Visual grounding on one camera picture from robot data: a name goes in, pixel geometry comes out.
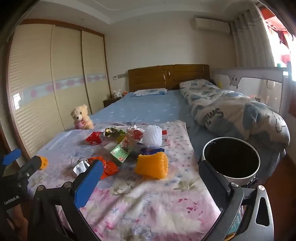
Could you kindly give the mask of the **person's left hand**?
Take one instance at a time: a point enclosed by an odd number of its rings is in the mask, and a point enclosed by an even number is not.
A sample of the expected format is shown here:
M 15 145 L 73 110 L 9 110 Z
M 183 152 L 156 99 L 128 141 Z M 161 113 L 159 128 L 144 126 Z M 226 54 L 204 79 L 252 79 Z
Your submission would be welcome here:
M 13 226 L 18 230 L 19 239 L 28 240 L 28 221 L 23 215 L 21 205 L 9 209 L 8 214 L 13 221 Z

